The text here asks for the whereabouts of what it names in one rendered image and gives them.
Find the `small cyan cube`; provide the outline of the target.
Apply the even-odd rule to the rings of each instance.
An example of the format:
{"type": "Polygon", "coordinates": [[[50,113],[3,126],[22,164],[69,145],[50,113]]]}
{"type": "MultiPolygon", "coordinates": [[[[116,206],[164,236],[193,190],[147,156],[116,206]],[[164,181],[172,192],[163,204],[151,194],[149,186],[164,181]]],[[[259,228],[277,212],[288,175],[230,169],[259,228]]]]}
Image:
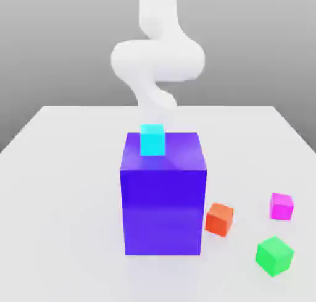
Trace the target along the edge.
{"type": "Polygon", "coordinates": [[[162,124],[142,124],[140,155],[165,156],[165,130],[162,124]]]}

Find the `small orange cube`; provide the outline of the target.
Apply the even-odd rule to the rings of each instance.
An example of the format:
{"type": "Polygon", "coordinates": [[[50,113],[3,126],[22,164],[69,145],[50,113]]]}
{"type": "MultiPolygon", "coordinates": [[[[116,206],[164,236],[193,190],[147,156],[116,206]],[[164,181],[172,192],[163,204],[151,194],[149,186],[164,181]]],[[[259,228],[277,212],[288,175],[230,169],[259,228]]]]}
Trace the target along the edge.
{"type": "Polygon", "coordinates": [[[224,204],[213,203],[206,214],[205,230],[226,237],[233,223],[234,209],[224,204]]]}

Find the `small magenta cube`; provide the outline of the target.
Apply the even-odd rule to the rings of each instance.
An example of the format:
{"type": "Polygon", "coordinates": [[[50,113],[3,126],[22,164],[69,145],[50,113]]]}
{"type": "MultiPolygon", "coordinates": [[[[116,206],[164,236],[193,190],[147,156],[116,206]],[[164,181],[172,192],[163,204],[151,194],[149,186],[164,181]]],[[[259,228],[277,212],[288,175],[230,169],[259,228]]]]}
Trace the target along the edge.
{"type": "Polygon", "coordinates": [[[272,193],[270,199],[270,218],[275,220],[290,221],[294,209],[291,195],[272,193]]]}

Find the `small green cube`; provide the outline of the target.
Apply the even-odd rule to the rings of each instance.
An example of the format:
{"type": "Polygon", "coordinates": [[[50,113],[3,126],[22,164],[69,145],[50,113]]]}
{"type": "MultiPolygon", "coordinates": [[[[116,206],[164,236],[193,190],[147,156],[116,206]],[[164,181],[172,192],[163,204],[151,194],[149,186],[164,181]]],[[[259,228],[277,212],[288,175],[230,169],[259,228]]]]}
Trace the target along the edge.
{"type": "Polygon", "coordinates": [[[288,270],[294,250],[277,236],[270,237],[257,245],[255,262],[266,273],[274,277],[288,270]]]}

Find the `large purple box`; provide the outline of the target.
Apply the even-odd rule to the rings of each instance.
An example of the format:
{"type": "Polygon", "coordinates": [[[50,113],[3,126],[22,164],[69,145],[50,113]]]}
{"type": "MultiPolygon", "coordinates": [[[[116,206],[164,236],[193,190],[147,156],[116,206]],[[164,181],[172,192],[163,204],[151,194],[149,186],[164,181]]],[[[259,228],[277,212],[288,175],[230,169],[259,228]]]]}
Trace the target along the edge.
{"type": "Polygon", "coordinates": [[[197,133],[167,133],[164,156],[141,156],[126,137],[120,166],[127,255],[199,255],[207,167],[197,133]]]}

